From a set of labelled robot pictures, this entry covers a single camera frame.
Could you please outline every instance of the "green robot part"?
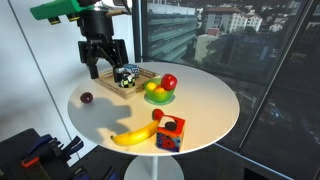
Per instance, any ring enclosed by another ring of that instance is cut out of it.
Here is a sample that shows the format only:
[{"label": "green robot part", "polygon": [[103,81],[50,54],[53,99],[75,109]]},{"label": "green robot part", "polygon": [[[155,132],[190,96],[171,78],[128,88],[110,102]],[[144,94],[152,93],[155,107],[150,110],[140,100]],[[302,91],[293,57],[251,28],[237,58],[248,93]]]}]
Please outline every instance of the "green robot part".
[{"label": "green robot part", "polygon": [[75,21],[79,19],[78,13],[80,11],[93,8],[93,5],[80,7],[77,0],[56,0],[30,8],[30,11],[35,19],[48,19],[50,24],[53,25],[60,23],[59,16],[61,15],[66,15],[69,21]]}]

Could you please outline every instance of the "green bowl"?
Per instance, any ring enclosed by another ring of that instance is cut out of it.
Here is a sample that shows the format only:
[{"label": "green bowl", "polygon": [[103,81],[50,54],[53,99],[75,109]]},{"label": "green bowl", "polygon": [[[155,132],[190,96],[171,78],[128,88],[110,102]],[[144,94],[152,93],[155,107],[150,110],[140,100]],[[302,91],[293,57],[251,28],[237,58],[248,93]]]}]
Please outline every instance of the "green bowl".
[{"label": "green bowl", "polygon": [[165,92],[154,92],[146,89],[146,85],[149,82],[154,82],[155,84],[161,84],[161,78],[153,78],[148,80],[144,83],[144,89],[146,91],[146,96],[149,100],[155,102],[155,103],[165,103],[173,98],[173,93],[175,89],[172,89],[171,91],[165,91]]}]

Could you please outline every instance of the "round white table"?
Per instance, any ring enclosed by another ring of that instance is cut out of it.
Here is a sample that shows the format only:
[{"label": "round white table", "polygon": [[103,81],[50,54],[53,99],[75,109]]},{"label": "round white table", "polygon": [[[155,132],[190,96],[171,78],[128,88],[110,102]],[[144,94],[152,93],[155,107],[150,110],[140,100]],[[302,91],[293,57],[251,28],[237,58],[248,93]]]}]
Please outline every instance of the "round white table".
[{"label": "round white table", "polygon": [[[167,105],[154,105],[139,92],[124,100],[94,80],[81,83],[71,94],[68,112],[75,128],[89,140],[107,149],[137,155],[129,165],[125,179],[184,179],[181,167],[172,158],[205,148],[224,137],[239,116],[239,103],[234,92],[220,79],[196,68],[172,63],[138,63],[139,67],[177,77],[174,100]],[[91,92],[93,102],[83,104],[80,96]],[[186,120],[180,152],[156,147],[156,135],[133,146],[118,146],[111,139],[139,129],[152,121],[152,111]]]}]

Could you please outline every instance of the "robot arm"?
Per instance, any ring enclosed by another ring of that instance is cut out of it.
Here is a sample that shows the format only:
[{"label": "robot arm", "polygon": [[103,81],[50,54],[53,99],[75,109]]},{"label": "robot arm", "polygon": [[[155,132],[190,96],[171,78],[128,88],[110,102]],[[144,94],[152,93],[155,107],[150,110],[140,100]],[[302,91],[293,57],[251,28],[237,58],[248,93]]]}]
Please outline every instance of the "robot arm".
[{"label": "robot arm", "polygon": [[[114,40],[112,36],[112,16],[131,14],[130,1],[126,0],[56,0],[43,4],[30,11],[37,20],[48,19],[51,24],[60,22],[59,17],[66,15],[69,21],[77,21],[81,35],[86,41],[79,41],[80,60],[89,68],[92,79],[99,77],[97,61],[107,60],[113,67],[114,81],[120,82],[123,77],[123,65],[128,64],[124,40]],[[114,11],[123,8],[125,11]]]}]

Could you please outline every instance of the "table top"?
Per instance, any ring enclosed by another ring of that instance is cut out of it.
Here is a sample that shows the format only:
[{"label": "table top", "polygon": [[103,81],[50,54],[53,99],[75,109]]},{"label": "table top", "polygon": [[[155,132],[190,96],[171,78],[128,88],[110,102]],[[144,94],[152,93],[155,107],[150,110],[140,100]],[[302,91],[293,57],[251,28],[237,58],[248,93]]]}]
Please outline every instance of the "table top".
[{"label": "table top", "polygon": [[[71,94],[68,112],[75,128],[97,145],[120,153],[142,156],[167,156],[205,148],[223,138],[239,116],[239,102],[234,92],[217,77],[185,65],[172,63],[138,63],[139,67],[177,77],[175,99],[166,105],[154,105],[144,98],[145,91],[124,100],[94,80],[82,82]],[[90,104],[80,96],[93,94]],[[156,135],[132,146],[118,146],[110,139],[144,127],[152,122],[152,111],[161,109],[166,115],[186,120],[180,152],[156,147]]]}]

